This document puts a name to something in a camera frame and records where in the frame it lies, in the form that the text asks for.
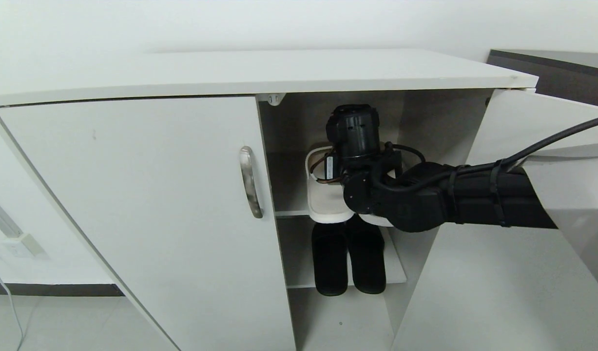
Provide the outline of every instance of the floor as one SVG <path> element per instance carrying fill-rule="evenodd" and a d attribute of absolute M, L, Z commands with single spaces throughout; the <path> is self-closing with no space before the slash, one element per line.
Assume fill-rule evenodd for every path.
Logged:
<path fill-rule="evenodd" d="M 27 336 L 20 351 L 175 351 L 125 297 L 14 296 Z M 0 351 L 14 351 L 19 329 L 0 295 Z"/>

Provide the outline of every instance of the power outlet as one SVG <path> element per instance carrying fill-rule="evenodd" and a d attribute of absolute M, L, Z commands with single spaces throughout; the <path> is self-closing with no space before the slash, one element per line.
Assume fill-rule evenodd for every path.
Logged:
<path fill-rule="evenodd" d="M 30 234 L 23 234 L 18 238 L 7 238 L 2 241 L 4 246 L 13 256 L 20 258 L 35 257 L 40 246 Z"/>

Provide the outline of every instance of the baseboard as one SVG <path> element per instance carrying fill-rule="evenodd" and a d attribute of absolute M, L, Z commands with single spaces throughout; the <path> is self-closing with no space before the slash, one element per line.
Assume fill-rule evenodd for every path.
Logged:
<path fill-rule="evenodd" d="M 12 295 L 22 296 L 69 296 L 103 297 L 123 296 L 115 284 L 6 284 Z M 0 295 L 6 291 L 0 285 Z"/>

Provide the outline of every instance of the white power cable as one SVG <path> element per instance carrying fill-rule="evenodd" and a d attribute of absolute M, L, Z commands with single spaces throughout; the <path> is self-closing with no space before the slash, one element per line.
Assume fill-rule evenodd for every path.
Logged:
<path fill-rule="evenodd" d="M 18 345 L 18 349 L 17 349 L 17 351 L 19 351 L 22 347 L 22 343 L 24 342 L 24 338 L 25 338 L 24 329 L 22 329 L 22 324 L 19 322 L 18 312 L 15 310 L 15 304 L 13 304 L 13 296 L 11 295 L 11 291 L 9 290 L 9 287 L 6 286 L 4 281 L 2 281 L 1 277 L 0 277 L 0 285 L 2 285 L 2 287 L 6 291 L 7 295 L 9 295 L 9 302 L 11 302 L 11 309 L 13 309 L 13 315 L 15 316 L 15 321 L 18 323 L 19 332 L 22 334 L 22 337 L 19 340 L 19 345 Z"/>

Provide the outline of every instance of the slipper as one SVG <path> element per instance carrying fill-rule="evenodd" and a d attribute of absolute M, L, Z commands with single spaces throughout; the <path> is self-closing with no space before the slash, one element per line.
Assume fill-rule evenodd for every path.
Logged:
<path fill-rule="evenodd" d="M 312 259 L 317 291 L 325 296 L 344 293 L 348 286 L 348 275 L 343 223 L 314 225 Z"/>
<path fill-rule="evenodd" d="M 355 287 L 362 293 L 383 293 L 386 289 L 385 242 L 379 227 L 354 215 L 346 222 L 346 235 Z"/>

